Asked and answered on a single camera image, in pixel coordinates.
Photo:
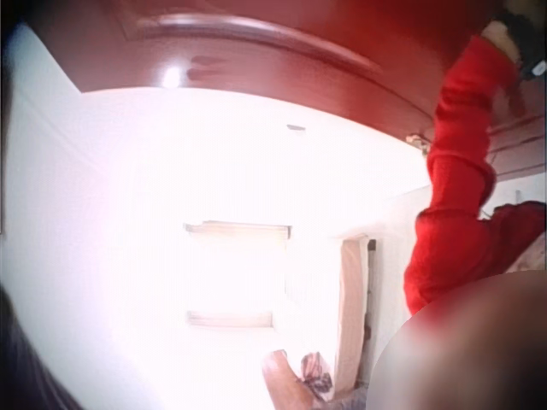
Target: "wooden door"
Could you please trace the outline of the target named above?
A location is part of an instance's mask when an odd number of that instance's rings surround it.
[[[501,1],[54,0],[30,24],[82,91],[239,91],[432,138],[444,74]],[[500,179],[545,164],[544,79],[500,94],[489,161]]]

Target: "red sweater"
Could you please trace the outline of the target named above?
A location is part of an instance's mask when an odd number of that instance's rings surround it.
[[[412,314],[461,285],[506,272],[545,231],[540,202],[505,205],[490,220],[478,219],[496,183],[485,161],[492,99],[517,74],[509,58],[476,37],[444,81],[427,158],[432,201],[416,220],[404,274]]]

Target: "hand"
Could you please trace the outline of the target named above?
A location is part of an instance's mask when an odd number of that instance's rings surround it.
[[[541,31],[545,28],[545,0],[505,0],[504,7],[514,15],[525,16]]]
[[[486,38],[500,49],[513,63],[521,60],[521,53],[513,39],[507,33],[507,27],[500,21],[492,21],[482,32]]]

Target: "white ceiling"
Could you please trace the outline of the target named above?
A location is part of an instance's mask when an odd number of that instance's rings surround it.
[[[115,187],[121,208],[143,196],[154,207],[176,208],[181,219],[333,233],[374,219],[384,199],[429,183],[418,150],[354,122],[231,92],[80,94],[30,30],[16,43],[15,83],[74,155]]]

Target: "blurred object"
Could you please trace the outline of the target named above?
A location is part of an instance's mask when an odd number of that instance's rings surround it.
[[[322,358],[319,352],[306,354],[302,358],[302,378],[300,379],[320,400],[325,401],[322,395],[332,389],[331,375],[323,372]]]
[[[297,381],[283,350],[264,358],[262,375],[275,410],[309,410],[313,406],[314,395]]]

